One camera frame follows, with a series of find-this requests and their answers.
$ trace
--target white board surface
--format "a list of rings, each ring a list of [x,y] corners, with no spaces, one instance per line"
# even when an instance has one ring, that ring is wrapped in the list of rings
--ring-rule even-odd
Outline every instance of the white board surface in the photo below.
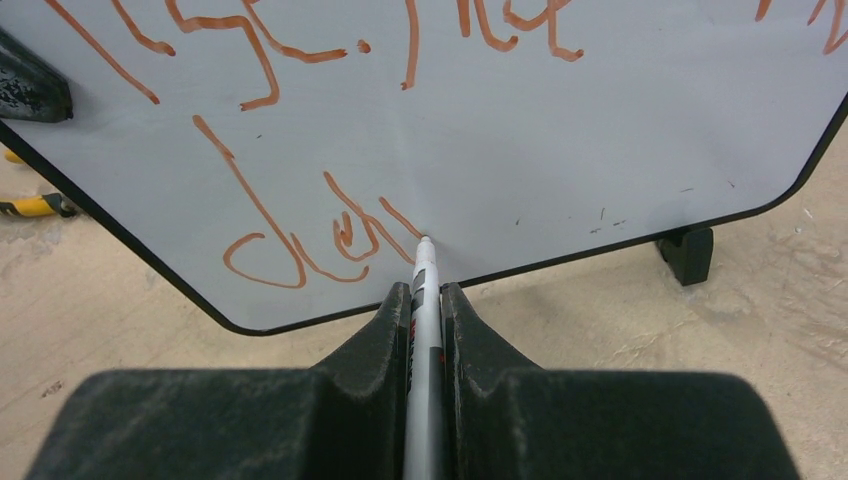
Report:
[[[844,0],[467,3],[4,0],[75,114],[7,123],[268,330],[408,281],[401,216],[462,281],[763,206],[848,91]]]

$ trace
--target white marker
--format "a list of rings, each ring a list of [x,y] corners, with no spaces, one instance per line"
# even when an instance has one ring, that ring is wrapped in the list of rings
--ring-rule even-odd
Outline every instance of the white marker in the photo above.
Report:
[[[436,250],[421,239],[412,275],[404,480],[444,477],[442,312]]]

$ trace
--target black plastic foot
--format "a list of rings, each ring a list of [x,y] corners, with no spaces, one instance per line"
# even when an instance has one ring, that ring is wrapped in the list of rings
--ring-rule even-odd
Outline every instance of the black plastic foot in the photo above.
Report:
[[[713,231],[710,228],[682,232],[657,241],[665,263],[680,285],[706,282],[713,258]]]

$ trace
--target yellow tool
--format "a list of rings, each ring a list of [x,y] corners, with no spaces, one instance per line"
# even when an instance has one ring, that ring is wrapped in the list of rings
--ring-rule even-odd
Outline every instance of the yellow tool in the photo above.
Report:
[[[24,164],[24,161],[21,159],[21,157],[17,156],[17,155],[15,154],[15,152],[13,152],[13,151],[11,151],[11,150],[6,150],[6,153],[3,155],[3,157],[4,157],[6,160],[8,160],[8,161],[10,161],[10,162],[12,162],[12,163],[17,163],[18,165],[23,165],[23,164]]]
[[[3,155],[12,163],[24,163],[21,157],[7,150]],[[18,200],[0,200],[0,215],[17,217],[42,217],[59,214],[62,217],[73,217],[77,207],[61,193],[48,193],[37,197],[21,198]]]

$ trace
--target gray floor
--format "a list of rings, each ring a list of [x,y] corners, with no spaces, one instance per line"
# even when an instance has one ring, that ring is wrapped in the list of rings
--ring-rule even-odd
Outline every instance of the gray floor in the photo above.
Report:
[[[0,165],[0,192],[49,191]],[[848,133],[807,186],[716,229],[706,284],[681,288],[650,245],[469,289],[547,368],[732,372],[771,408],[807,478],[848,472]],[[368,316],[271,338],[219,327],[87,218],[0,219],[0,478],[23,475],[62,402],[125,367],[291,367]]]

